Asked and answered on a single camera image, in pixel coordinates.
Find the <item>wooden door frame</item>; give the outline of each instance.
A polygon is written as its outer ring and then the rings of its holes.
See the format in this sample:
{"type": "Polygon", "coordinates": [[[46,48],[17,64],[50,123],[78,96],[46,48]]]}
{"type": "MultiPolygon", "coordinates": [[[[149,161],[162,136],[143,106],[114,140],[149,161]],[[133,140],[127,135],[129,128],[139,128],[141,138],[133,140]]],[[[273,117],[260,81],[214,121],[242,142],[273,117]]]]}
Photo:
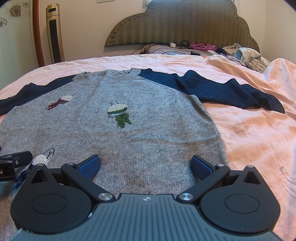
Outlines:
{"type": "Polygon", "coordinates": [[[32,16],[33,16],[33,31],[34,31],[34,40],[35,40],[35,49],[38,59],[39,67],[45,66],[42,46],[41,46],[41,37],[40,37],[40,27],[39,27],[39,0],[32,0],[32,16]]]}

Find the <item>purple clothing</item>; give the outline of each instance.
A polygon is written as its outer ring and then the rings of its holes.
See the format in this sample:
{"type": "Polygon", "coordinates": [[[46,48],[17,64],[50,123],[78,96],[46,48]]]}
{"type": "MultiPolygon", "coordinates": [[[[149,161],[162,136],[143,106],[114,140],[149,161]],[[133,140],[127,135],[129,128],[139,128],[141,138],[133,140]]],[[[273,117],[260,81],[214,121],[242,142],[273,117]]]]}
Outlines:
{"type": "Polygon", "coordinates": [[[227,59],[231,60],[232,62],[238,64],[238,65],[242,65],[242,66],[245,66],[245,67],[246,67],[246,65],[245,65],[240,59],[238,59],[237,57],[230,56],[230,55],[227,55],[227,56],[225,56],[225,57],[226,57],[227,59]]]}
{"type": "Polygon", "coordinates": [[[207,52],[208,50],[213,50],[213,51],[217,50],[217,46],[210,45],[210,44],[207,44],[207,43],[204,43],[204,44],[192,43],[192,44],[190,44],[189,48],[194,49],[194,50],[205,51],[205,52],[207,52]]]}

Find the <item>metal screw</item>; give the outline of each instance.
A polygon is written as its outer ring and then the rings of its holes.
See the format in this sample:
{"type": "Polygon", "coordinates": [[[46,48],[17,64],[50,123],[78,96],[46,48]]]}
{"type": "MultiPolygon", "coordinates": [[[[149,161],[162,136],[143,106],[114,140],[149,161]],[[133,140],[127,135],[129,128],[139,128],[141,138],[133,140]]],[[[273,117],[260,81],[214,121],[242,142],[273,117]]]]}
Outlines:
{"type": "Polygon", "coordinates": [[[98,196],[98,199],[102,200],[102,201],[108,201],[110,200],[111,198],[113,197],[113,195],[111,193],[101,193],[99,196],[98,196]]]}
{"type": "Polygon", "coordinates": [[[191,193],[185,192],[185,193],[181,193],[179,195],[179,198],[184,200],[184,201],[189,201],[189,200],[193,199],[193,195],[191,193]]]}

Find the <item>sweater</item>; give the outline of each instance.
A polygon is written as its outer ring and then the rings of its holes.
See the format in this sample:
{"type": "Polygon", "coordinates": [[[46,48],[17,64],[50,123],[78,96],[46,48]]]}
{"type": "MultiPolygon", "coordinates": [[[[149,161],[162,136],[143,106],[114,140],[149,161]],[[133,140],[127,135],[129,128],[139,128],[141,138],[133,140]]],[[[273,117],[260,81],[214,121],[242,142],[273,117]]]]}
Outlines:
{"type": "MultiPolygon", "coordinates": [[[[30,150],[36,157],[54,148],[48,168],[98,154],[101,169],[93,181],[116,196],[183,192],[197,181],[193,155],[227,165],[220,134],[200,100],[139,73],[78,74],[13,108],[0,125],[0,154],[30,150]]],[[[15,233],[12,186],[0,183],[0,240],[15,233]]]]}
{"type": "MultiPolygon", "coordinates": [[[[217,102],[242,109],[263,107],[267,110],[285,113],[282,104],[276,97],[257,90],[249,84],[240,85],[235,79],[230,79],[226,83],[220,84],[208,80],[192,70],[187,71],[184,76],[178,76],[177,74],[166,74],[154,72],[151,69],[142,69],[138,75],[185,94],[196,95],[201,102],[217,102]]],[[[17,95],[0,100],[0,115],[8,113],[15,106],[27,103],[71,82],[73,77],[74,75],[58,78],[45,86],[33,83],[24,86],[17,95]]]]}

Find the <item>green sequin bird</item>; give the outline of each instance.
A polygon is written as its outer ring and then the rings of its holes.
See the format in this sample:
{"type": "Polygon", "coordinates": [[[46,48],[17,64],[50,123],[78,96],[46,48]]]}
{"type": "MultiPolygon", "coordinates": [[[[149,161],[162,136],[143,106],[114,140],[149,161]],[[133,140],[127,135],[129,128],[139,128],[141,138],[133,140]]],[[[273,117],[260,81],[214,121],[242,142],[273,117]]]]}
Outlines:
{"type": "Polygon", "coordinates": [[[108,117],[115,116],[117,126],[120,126],[121,128],[124,128],[126,123],[131,125],[129,114],[127,113],[128,106],[125,104],[113,105],[113,102],[110,102],[110,104],[111,106],[109,106],[107,109],[108,117]]]}

